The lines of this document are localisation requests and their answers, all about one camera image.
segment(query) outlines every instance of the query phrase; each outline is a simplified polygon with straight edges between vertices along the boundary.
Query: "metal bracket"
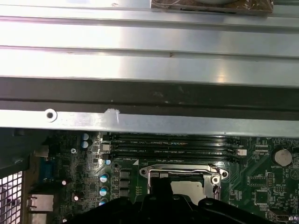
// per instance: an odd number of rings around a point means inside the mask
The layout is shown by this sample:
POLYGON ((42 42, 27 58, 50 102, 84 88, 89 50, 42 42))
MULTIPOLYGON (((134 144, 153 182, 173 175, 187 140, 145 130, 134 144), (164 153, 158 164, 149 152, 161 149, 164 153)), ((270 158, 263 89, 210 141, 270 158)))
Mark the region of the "metal bracket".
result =
POLYGON ((204 194, 207 197, 220 199, 221 180, 228 177, 228 171, 213 165, 176 165, 155 164, 142 168, 140 175, 148 179, 148 193, 151 188, 151 177, 168 177, 169 175, 199 175, 204 180, 204 194))

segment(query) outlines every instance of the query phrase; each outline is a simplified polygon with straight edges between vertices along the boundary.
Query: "aluminum panel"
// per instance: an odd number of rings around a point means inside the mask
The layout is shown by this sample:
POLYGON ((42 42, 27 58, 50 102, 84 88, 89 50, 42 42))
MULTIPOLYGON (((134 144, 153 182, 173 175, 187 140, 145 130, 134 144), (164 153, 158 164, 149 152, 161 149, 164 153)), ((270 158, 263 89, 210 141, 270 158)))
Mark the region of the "aluminum panel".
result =
POLYGON ((299 18, 286 12, 2 5, 0 75, 298 86, 299 18))
POLYGON ((0 110, 2 127, 111 132, 298 137, 299 121, 196 118, 155 115, 58 112, 49 122, 45 112, 0 110))
POLYGON ((297 60, 147 51, 113 55, 119 53, 2 49, 0 76, 299 86, 297 60))
POLYGON ((297 57, 299 33, 1 22, 5 46, 134 49, 297 57))

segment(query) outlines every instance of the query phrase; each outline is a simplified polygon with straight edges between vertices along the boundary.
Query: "screw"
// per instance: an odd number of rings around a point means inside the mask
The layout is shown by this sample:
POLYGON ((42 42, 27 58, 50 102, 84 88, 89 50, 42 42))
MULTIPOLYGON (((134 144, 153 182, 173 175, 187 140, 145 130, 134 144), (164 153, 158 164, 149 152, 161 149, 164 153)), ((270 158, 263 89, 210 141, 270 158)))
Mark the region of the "screw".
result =
POLYGON ((212 177, 212 183, 218 183, 218 178, 216 176, 212 177))

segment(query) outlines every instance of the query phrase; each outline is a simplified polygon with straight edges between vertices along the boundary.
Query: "chip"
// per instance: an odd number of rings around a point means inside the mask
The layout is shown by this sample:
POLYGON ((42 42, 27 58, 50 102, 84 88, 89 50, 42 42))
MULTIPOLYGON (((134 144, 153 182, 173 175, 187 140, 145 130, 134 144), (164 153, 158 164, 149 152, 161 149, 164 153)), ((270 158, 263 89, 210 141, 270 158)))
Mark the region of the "chip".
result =
POLYGON ((62 165, 63 166, 69 166, 70 165, 70 161, 69 160, 62 160, 62 165))
POLYGON ((129 197, 129 189, 120 190, 120 197, 129 197))
POLYGON ((78 165, 78 166, 76 167, 76 171, 77 171, 78 173, 82 173, 82 172, 83 172, 83 166, 78 165))
POLYGON ((255 204, 268 204, 268 192, 266 190, 257 190, 255 204))
POLYGON ((128 180, 121 180, 120 181, 120 188, 129 188, 129 181, 128 180))
POLYGON ((90 189, 90 190, 96 190, 96 186, 95 186, 95 184, 94 184, 94 183, 89 184, 89 189, 90 189))
POLYGON ((130 178, 130 171, 129 170, 121 170, 120 178, 123 178, 123 179, 130 178))

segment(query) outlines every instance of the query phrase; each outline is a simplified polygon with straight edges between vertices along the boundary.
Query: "electrolytic capacitor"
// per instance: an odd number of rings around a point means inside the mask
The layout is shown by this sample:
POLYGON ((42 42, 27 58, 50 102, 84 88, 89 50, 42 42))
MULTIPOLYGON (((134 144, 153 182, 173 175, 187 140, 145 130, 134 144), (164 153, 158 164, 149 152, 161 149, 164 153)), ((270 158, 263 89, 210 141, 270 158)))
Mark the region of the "electrolytic capacitor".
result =
POLYGON ((86 141, 86 140, 88 140, 88 139, 89 139, 89 135, 88 135, 87 133, 84 133, 84 134, 82 135, 82 140, 86 141))
POLYGON ((61 181, 61 184, 62 185, 67 185, 67 184, 69 184, 69 183, 71 183, 72 182, 72 179, 69 177, 69 178, 65 178, 65 179, 63 179, 62 181, 61 181))
POLYGON ((84 197, 84 193, 82 191, 81 192, 75 192, 74 195, 73 195, 73 199, 76 202, 81 200, 83 197, 84 197))
POLYGON ((93 145, 93 141, 91 139, 88 139, 88 140, 85 140, 85 141, 81 142, 81 147, 84 148, 84 149, 86 149, 86 148, 88 148, 92 145, 93 145))
POLYGON ((108 178, 109 178, 109 175, 108 175, 108 174, 102 174, 102 175, 100 176, 100 181, 101 181, 102 183, 106 183, 107 180, 108 180, 108 178))
POLYGON ((101 195, 101 196, 106 196, 107 193, 108 193, 108 187, 103 186, 103 187, 101 188, 101 190, 100 190, 100 195, 101 195))
POLYGON ((108 202, 108 199, 107 199, 107 198, 102 198, 102 200, 101 200, 100 203, 99 203, 99 206, 104 205, 104 204, 106 204, 107 202, 108 202))
POLYGON ((67 214, 66 216, 64 216, 64 218, 62 219, 63 223, 66 223, 67 221, 70 221, 73 218, 73 214, 67 214))

